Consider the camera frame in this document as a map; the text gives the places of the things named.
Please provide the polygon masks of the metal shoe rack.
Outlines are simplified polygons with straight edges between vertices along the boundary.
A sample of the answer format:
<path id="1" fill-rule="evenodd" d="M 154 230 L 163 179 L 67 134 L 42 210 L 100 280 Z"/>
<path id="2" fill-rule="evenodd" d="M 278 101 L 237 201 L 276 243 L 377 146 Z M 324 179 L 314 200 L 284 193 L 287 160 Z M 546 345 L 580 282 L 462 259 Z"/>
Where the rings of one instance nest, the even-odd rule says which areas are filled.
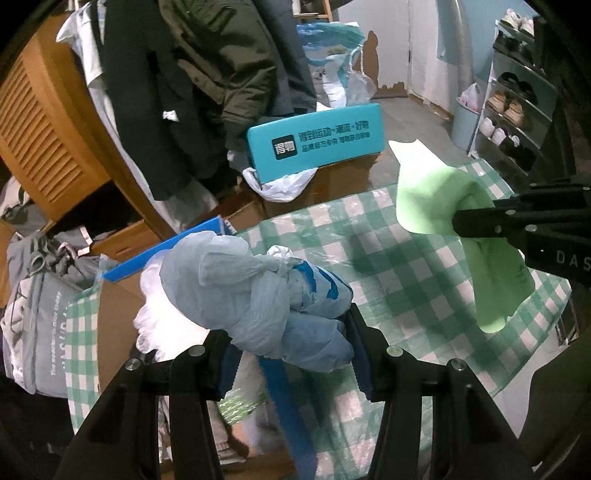
<path id="1" fill-rule="evenodd" d="M 516 191 L 567 175 L 551 143 L 557 92 L 535 50 L 533 19 L 507 9 L 495 22 L 492 63 L 469 149 Z"/>

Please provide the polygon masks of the green checkered tablecloth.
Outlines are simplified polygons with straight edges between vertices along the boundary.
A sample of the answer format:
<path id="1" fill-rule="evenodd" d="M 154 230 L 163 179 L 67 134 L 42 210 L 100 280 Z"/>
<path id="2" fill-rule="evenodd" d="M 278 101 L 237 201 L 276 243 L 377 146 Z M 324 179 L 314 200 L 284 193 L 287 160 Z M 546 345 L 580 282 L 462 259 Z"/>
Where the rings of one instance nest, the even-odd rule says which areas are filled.
<path id="1" fill-rule="evenodd" d="M 491 394 L 502 391 L 546 341 L 571 294 L 563 279 L 534 272 L 534 293 L 506 327 L 488 335 L 474 317 L 474 293 L 457 238 L 406 232 L 387 186 L 260 222 L 242 232 L 253 253 L 283 245 L 338 274 L 363 319 L 416 357 L 468 362 Z M 369 402 L 351 368 L 331 374 L 283 370 L 290 395 L 283 431 L 315 453 L 315 478 L 367 473 L 383 408 Z"/>

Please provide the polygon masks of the blue storage box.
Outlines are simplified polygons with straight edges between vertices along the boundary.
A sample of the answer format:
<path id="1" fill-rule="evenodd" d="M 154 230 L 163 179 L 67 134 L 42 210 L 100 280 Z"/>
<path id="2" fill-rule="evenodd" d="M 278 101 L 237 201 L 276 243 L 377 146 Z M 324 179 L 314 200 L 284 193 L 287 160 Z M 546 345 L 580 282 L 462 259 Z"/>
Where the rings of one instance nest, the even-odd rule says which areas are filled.
<path id="1" fill-rule="evenodd" d="M 281 344 L 290 313 L 287 276 L 297 260 L 280 251 L 253 255 L 238 236 L 217 234 L 220 227 L 212 220 L 183 232 L 110 269 L 104 279 L 131 280 L 153 255 L 167 250 L 160 279 L 168 299 L 188 319 L 224 330 L 238 349 L 259 354 L 297 475 L 313 479 L 317 458 L 290 393 Z"/>

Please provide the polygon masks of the brown cardboard box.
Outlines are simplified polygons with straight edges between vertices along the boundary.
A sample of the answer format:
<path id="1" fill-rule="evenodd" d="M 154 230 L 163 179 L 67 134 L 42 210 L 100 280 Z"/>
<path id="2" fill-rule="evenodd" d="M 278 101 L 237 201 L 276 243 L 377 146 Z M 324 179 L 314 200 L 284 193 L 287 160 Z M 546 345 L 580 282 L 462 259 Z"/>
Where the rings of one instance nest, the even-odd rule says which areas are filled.
<path id="1" fill-rule="evenodd" d="M 397 181 L 398 172 L 398 162 L 385 150 L 380 154 L 287 175 L 266 184 L 242 180 L 222 197 L 217 206 L 190 225 L 221 216 L 236 230 L 242 231 L 260 221 L 298 209 L 388 186 Z"/>

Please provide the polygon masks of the light blue waste bin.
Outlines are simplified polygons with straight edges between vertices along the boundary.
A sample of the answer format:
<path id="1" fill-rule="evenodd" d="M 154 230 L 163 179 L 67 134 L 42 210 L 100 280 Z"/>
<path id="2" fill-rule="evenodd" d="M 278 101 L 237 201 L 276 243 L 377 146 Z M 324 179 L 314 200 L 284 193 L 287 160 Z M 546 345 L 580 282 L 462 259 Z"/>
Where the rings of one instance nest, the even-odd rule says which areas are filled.
<path id="1" fill-rule="evenodd" d="M 451 131 L 451 140 L 456 147 L 465 152 L 469 151 L 478 120 L 479 112 L 468 108 L 457 99 Z"/>

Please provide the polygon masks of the green glittery scouring cloth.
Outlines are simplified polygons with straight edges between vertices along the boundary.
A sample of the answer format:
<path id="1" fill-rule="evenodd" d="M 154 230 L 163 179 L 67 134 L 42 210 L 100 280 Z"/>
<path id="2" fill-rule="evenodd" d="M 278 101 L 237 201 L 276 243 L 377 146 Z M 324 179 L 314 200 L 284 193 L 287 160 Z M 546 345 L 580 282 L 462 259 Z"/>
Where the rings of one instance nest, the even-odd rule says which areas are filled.
<path id="1" fill-rule="evenodd" d="M 228 425 L 235 425 L 252 414 L 259 405 L 266 403 L 266 387 L 236 387 L 217 402 L 217 409 L 222 420 Z"/>

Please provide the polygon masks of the blue white plastic bags pile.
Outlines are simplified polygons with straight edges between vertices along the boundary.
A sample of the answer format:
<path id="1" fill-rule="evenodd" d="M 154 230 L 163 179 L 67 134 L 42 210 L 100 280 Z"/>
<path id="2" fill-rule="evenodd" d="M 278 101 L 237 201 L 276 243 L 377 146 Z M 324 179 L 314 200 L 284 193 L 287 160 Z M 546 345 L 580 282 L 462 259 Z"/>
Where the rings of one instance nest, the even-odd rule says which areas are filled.
<path id="1" fill-rule="evenodd" d="M 322 109 L 370 103 L 377 88 L 363 70 L 366 37 L 358 23 L 305 23 L 297 35 Z"/>

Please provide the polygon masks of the white plastic bag under box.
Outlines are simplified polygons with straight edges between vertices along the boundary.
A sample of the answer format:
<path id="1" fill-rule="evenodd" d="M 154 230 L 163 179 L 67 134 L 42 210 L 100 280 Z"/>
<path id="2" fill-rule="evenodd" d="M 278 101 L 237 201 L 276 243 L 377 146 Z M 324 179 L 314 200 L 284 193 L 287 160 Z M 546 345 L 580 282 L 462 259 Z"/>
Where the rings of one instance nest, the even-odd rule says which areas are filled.
<path id="1" fill-rule="evenodd" d="M 307 169 L 263 183 L 259 181 L 256 169 L 249 167 L 242 170 L 242 177 L 250 189 L 263 200 L 271 203 L 290 203 L 304 192 L 317 172 L 317 168 Z"/>

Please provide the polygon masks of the teal shoe box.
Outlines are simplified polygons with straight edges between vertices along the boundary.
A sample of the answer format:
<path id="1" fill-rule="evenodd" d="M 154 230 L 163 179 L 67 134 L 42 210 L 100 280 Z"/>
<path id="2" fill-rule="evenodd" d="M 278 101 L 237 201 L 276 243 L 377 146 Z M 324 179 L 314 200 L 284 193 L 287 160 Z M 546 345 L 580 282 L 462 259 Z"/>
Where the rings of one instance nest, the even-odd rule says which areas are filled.
<path id="1" fill-rule="evenodd" d="M 247 132 L 260 182 L 381 153 L 386 146 L 381 108 L 369 103 L 283 118 Z"/>

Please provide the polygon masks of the white mesh bath pouf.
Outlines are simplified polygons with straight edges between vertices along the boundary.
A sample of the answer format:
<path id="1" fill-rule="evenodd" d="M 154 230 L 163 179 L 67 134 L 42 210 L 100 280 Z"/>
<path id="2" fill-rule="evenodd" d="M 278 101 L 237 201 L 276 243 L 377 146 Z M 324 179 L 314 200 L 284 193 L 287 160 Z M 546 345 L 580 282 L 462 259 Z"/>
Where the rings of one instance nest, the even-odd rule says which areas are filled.
<path id="1" fill-rule="evenodd" d="M 155 361 L 173 360 L 192 346 L 204 344 L 208 329 L 186 318 L 168 299 L 160 279 L 160 267 L 167 250 L 153 255 L 143 268 L 139 287 L 145 298 L 133 326 L 135 346 L 142 354 L 155 352 Z"/>

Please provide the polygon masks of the wooden louvered cabinet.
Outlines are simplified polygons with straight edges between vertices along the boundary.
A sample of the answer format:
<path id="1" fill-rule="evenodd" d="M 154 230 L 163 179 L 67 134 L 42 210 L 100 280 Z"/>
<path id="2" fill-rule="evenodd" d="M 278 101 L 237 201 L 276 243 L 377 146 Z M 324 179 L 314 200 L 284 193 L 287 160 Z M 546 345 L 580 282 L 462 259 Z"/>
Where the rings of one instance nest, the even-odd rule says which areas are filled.
<path id="1" fill-rule="evenodd" d="M 100 121 L 72 50 L 56 40 L 66 18 L 44 2 L 1 53 L 1 159 L 50 223 L 113 183 L 146 227 L 168 238 L 172 229 Z"/>

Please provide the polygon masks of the light green foam sheet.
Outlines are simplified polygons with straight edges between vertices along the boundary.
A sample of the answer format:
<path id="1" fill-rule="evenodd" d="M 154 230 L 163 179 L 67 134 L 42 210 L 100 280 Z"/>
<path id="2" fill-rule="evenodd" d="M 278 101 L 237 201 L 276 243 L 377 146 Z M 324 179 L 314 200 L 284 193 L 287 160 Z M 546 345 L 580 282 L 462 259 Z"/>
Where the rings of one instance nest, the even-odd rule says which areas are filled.
<path id="1" fill-rule="evenodd" d="M 503 237 L 500 213 L 481 183 L 448 166 L 421 141 L 389 142 L 400 163 L 397 218 L 407 231 L 461 239 L 473 280 L 476 320 L 485 333 L 502 330 L 534 292 L 519 250 Z"/>

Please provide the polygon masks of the blue striped white plastic bag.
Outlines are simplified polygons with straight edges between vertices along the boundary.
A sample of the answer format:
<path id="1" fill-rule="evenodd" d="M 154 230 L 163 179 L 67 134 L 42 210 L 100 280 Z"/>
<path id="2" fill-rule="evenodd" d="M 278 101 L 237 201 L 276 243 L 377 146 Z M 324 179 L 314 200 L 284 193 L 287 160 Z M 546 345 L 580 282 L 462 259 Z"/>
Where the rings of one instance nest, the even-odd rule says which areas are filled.
<path id="1" fill-rule="evenodd" d="M 242 238 L 192 233 L 164 255 L 159 275 L 181 314 L 242 351 L 320 373 L 353 360 L 342 322 L 353 289 L 287 247 L 254 254 Z"/>

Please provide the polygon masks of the hanging dark coats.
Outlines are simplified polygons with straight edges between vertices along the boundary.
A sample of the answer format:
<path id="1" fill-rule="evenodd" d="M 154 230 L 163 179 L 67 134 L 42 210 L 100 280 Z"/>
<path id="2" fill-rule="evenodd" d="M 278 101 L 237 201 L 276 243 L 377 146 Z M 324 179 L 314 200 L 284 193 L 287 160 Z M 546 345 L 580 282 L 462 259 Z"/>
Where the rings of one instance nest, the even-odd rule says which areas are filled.
<path id="1" fill-rule="evenodd" d="M 235 180 L 228 152 L 271 120 L 315 111 L 287 1 L 93 1 L 88 15 L 120 142 L 154 198 Z"/>

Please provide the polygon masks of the grey fabric tote bag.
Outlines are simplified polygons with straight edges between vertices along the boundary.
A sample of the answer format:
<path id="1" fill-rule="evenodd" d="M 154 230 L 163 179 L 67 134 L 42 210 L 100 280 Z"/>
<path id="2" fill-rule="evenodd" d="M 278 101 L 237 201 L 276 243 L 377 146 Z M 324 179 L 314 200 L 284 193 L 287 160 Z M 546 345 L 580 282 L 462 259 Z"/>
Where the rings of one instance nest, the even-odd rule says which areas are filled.
<path id="1" fill-rule="evenodd" d="M 65 331 L 69 303 L 94 284 L 99 258 L 79 227 L 50 238 L 15 234 L 6 259 L 11 293 L 1 317 L 6 376 L 29 394 L 65 398 Z"/>

